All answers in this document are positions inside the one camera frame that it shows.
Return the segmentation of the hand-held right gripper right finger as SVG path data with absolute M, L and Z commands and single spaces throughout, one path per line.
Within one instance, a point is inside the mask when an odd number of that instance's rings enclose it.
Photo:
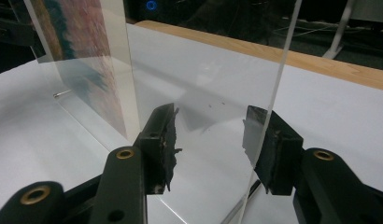
M 291 195 L 296 163 L 301 159 L 303 137 L 275 111 L 263 132 L 267 111 L 249 105 L 242 147 L 265 189 L 273 195 Z

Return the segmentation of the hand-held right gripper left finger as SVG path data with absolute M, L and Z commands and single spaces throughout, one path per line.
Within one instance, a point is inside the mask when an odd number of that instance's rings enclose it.
M 134 146 L 142 152 L 144 186 L 148 195 L 171 190 L 176 154 L 181 151 L 181 148 L 176 148 L 177 113 L 178 108 L 173 104 L 156 107 L 135 140 Z

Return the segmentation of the clear acrylic photo frame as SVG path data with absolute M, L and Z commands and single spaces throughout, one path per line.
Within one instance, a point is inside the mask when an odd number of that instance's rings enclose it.
M 70 90 L 48 52 L 30 0 L 24 0 L 49 65 L 54 93 Z M 126 134 L 72 90 L 56 101 L 106 149 L 134 142 L 152 111 L 173 104 L 177 165 L 171 190 L 149 195 L 148 224 L 239 224 L 253 165 L 242 147 L 249 105 L 272 113 L 285 47 L 265 60 L 128 22 L 123 0 L 101 0 Z

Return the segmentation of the photo print sheet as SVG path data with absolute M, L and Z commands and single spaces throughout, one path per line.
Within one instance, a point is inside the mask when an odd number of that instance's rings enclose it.
M 64 85 L 126 134 L 101 0 L 30 0 Z

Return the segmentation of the white board table cover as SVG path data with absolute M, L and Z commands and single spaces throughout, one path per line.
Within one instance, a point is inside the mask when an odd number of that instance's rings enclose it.
M 109 149 L 53 98 L 52 71 L 32 61 L 0 74 L 0 209 L 36 181 L 71 189 L 103 168 Z M 274 109 L 306 147 L 335 152 L 383 191 L 383 90 L 287 65 Z

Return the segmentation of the wooden table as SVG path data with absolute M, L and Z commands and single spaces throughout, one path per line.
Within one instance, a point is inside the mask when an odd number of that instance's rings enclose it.
M 278 61 L 280 59 L 280 54 L 282 53 L 282 49 L 156 21 L 140 21 L 135 25 L 137 27 L 143 27 L 177 37 L 183 37 L 200 43 L 205 43 L 210 46 L 244 53 L 249 56 L 263 58 L 270 61 Z M 374 89 L 383 90 L 383 70 L 353 63 L 338 62 L 336 60 L 312 56 L 291 50 L 288 52 L 286 65 L 329 77 L 343 79 Z

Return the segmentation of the white metal desk frame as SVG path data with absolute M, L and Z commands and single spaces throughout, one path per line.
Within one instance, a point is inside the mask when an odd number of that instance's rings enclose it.
M 323 58 L 334 59 L 341 51 L 341 40 L 350 19 L 383 23 L 383 0 L 347 0 L 332 44 Z

